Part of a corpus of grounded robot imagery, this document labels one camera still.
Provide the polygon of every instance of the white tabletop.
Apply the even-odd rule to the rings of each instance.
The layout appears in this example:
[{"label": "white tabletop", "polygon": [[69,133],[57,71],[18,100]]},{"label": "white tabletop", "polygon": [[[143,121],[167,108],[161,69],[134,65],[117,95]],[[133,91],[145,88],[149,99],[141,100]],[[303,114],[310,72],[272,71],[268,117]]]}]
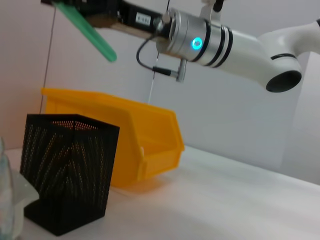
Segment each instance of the white tabletop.
[{"label": "white tabletop", "polygon": [[112,188],[104,218],[59,238],[26,219],[21,239],[320,240],[320,186],[187,147],[177,170]]}]

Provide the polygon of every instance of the black perforated container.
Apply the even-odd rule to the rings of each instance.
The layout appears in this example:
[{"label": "black perforated container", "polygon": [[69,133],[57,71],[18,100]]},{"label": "black perforated container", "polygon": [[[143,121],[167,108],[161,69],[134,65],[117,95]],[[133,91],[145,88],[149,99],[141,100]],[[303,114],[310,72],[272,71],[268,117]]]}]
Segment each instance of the black perforated container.
[{"label": "black perforated container", "polygon": [[25,216],[56,236],[105,215],[119,128],[80,115],[28,115],[20,173],[40,199]]}]

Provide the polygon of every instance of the yellow storage bin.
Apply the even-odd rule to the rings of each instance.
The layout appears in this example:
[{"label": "yellow storage bin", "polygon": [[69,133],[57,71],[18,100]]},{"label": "yellow storage bin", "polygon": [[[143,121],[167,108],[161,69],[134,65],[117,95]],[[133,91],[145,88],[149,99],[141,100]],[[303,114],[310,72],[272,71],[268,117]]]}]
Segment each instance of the yellow storage bin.
[{"label": "yellow storage bin", "polygon": [[42,94],[46,114],[80,114],[120,127],[112,186],[178,167],[185,146],[173,111],[99,92],[43,88]]}]

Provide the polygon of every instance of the green plastic tool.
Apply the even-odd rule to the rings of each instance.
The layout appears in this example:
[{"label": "green plastic tool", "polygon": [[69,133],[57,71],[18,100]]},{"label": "green plastic tool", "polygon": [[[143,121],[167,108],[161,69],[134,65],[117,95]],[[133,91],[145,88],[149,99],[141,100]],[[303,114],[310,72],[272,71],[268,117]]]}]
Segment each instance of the green plastic tool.
[{"label": "green plastic tool", "polygon": [[63,2],[53,2],[73,25],[88,39],[96,49],[110,62],[117,60],[117,54],[106,40],[84,19],[74,6],[68,6]]}]

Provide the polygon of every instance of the white label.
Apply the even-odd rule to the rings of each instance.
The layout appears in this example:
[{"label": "white label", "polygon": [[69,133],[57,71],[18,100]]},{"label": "white label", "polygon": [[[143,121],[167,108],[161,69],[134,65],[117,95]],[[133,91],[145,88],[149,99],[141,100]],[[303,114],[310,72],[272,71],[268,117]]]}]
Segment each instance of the white label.
[{"label": "white label", "polygon": [[150,26],[151,16],[137,12],[136,17],[135,17],[135,22],[139,23],[139,24]]}]

